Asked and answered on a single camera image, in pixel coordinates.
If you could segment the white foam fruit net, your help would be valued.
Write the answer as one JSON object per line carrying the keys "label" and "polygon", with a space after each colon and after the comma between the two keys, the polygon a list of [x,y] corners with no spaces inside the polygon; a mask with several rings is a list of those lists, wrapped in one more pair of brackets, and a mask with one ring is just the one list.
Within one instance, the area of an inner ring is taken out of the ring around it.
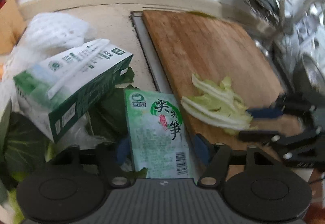
{"label": "white foam fruit net", "polygon": [[89,23],[66,13],[39,13],[29,22],[20,44],[33,50],[70,49],[84,43]]}

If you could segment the wooden cutting board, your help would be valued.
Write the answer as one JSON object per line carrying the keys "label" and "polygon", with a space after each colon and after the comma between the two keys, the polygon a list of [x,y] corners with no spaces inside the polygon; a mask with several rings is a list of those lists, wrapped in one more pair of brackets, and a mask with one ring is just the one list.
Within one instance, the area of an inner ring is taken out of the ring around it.
{"label": "wooden cutting board", "polygon": [[177,99],[198,94],[192,74],[215,83],[229,77],[248,107],[269,106],[284,91],[269,61],[239,24],[156,10],[145,10],[143,20]]}

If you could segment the wooden knife block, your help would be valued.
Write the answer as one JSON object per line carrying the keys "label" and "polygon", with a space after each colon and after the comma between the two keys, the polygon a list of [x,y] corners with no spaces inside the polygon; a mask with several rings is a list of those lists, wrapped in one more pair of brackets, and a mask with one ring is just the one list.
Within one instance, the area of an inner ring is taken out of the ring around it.
{"label": "wooden knife block", "polygon": [[0,42],[1,55],[11,53],[26,29],[23,19],[15,0],[2,0],[0,19]]}

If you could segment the dark green leaf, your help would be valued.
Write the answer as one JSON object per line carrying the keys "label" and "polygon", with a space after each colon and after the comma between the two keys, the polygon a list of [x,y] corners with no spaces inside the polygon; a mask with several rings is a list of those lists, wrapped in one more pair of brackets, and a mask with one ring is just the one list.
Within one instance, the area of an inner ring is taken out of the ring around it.
{"label": "dark green leaf", "polygon": [[[95,135],[113,143],[127,136],[123,85],[130,88],[133,79],[133,69],[129,68],[118,85],[89,108],[87,112]],[[8,117],[7,131],[1,134],[1,180],[13,188],[59,152],[24,115],[12,112]]]}

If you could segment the green white milk carton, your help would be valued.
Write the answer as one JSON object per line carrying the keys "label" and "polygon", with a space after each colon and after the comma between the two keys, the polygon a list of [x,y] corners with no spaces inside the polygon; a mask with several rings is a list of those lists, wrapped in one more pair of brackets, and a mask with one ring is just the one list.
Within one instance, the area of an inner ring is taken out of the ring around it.
{"label": "green white milk carton", "polygon": [[121,81],[131,52],[97,39],[34,64],[13,80],[19,107],[52,142]]}

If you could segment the pale cabbage leaf pile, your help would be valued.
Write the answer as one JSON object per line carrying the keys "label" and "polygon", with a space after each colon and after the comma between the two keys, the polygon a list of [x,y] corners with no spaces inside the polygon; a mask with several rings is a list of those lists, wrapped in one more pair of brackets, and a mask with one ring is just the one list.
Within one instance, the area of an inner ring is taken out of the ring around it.
{"label": "pale cabbage leaf pile", "polygon": [[253,117],[243,99],[232,89],[230,77],[216,84],[193,73],[191,80],[200,95],[182,96],[181,106],[188,114],[230,135],[251,128]]}

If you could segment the green bamboo shoot packet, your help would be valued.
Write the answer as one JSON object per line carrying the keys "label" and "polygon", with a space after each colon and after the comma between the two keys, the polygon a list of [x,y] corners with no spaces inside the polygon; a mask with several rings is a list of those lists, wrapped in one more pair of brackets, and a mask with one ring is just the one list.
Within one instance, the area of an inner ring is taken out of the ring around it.
{"label": "green bamboo shoot packet", "polygon": [[147,178],[193,176],[186,130],[172,94],[125,89],[126,119],[134,168]]}

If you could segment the clear plastic bag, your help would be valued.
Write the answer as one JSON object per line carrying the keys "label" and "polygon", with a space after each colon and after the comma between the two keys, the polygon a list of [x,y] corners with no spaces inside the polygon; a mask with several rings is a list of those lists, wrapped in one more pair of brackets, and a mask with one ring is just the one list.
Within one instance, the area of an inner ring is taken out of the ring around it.
{"label": "clear plastic bag", "polygon": [[94,149],[102,143],[112,144],[113,142],[103,136],[94,134],[90,115],[87,112],[55,144],[55,149],[61,152],[68,147],[77,146],[81,150],[87,150]]}

